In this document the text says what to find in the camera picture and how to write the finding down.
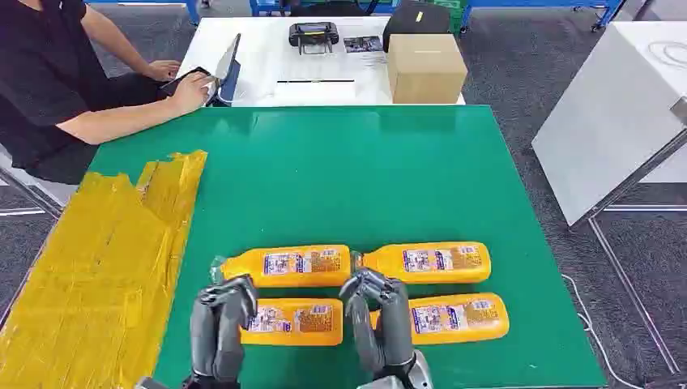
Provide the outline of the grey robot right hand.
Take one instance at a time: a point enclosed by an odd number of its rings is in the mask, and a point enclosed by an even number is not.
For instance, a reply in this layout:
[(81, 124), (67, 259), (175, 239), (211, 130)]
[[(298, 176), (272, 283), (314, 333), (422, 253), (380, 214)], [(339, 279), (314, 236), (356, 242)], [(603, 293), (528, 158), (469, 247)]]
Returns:
[(374, 376), (414, 358), (405, 283), (363, 267), (339, 291), (363, 370)]

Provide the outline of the person's left hand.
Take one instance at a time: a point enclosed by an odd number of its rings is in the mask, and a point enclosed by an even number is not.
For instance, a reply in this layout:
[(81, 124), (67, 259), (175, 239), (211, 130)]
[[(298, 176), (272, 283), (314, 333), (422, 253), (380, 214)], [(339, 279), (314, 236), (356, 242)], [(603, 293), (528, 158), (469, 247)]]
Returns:
[(174, 80), (181, 63), (175, 60), (158, 60), (148, 63), (141, 73), (160, 82)]

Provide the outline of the person's right hand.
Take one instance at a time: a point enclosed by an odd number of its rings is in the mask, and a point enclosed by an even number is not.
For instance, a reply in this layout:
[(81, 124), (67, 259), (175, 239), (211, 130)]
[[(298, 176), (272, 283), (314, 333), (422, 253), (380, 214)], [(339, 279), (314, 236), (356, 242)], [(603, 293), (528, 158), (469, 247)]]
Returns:
[(194, 112), (205, 104), (216, 78), (195, 71), (185, 76), (174, 94), (165, 100), (165, 111), (171, 118)]

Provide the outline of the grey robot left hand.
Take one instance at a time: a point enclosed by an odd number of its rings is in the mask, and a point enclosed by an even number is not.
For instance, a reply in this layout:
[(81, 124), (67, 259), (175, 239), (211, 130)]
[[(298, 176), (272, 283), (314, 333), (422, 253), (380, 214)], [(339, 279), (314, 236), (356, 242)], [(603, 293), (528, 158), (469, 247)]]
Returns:
[(258, 292), (248, 274), (207, 286), (190, 317), (191, 368), (188, 388), (238, 388), (244, 361), (241, 330), (258, 311)]

